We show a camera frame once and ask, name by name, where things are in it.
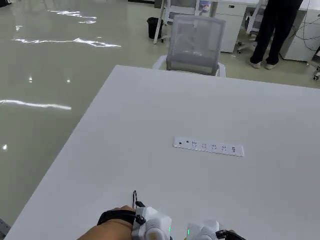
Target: white sneaker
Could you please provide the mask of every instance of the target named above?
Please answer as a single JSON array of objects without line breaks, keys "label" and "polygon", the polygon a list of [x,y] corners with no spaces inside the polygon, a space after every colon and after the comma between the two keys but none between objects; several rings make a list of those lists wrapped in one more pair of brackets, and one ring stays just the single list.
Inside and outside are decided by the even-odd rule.
[{"label": "white sneaker", "polygon": [[252,63],[252,62],[249,60],[249,64],[250,64],[251,67],[253,67],[253,68],[255,68],[255,69],[261,68],[261,62]]},{"label": "white sneaker", "polygon": [[265,69],[271,70],[271,69],[274,69],[277,65],[278,65],[278,63],[276,63],[275,65],[271,65],[271,64],[267,63],[264,67],[265,67]]}]

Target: white cabinet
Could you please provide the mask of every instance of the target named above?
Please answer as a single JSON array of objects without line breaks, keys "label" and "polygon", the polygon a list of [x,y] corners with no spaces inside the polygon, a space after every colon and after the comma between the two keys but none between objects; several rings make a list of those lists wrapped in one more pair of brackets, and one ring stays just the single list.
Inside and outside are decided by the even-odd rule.
[{"label": "white cabinet", "polygon": [[280,55],[287,60],[311,61],[320,46],[320,12],[299,11]]},{"label": "white cabinet", "polygon": [[239,29],[241,27],[243,17],[216,14],[215,18],[225,20],[225,30],[221,43],[221,52],[233,53],[237,43]]},{"label": "white cabinet", "polygon": [[246,8],[246,5],[241,4],[213,3],[212,16],[225,21],[221,44],[222,52],[232,53],[234,51]]}]

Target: trash bin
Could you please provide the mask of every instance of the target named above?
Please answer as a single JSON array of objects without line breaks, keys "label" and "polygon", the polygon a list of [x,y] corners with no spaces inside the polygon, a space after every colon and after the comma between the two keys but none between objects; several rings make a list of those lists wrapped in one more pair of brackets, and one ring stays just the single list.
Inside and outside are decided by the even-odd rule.
[{"label": "trash bin", "polygon": [[[148,27],[149,27],[149,38],[154,39],[156,35],[156,29],[157,29],[157,24],[158,24],[158,19],[157,17],[149,17],[147,20]],[[164,21],[161,20],[160,24],[160,30],[159,30],[159,35],[158,39],[161,38],[161,32],[162,32],[162,25],[164,24]]]}]

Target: black wrist strap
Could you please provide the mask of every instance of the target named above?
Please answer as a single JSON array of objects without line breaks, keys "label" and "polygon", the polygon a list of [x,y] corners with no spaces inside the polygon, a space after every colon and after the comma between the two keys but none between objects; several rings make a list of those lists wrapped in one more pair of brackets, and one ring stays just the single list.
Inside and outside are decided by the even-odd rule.
[{"label": "black wrist strap", "polygon": [[124,220],[130,224],[134,224],[136,213],[130,210],[109,210],[102,213],[98,220],[97,226],[109,221],[111,219]]}]

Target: human hand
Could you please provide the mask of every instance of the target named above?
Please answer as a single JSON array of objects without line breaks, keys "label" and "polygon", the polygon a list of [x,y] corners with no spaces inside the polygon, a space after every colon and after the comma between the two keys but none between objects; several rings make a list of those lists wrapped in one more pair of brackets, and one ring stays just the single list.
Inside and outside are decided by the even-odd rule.
[{"label": "human hand", "polygon": [[[129,206],[116,207],[113,211],[127,210],[135,212]],[[94,226],[78,240],[132,240],[132,224],[121,219],[110,219],[101,225]]]}]

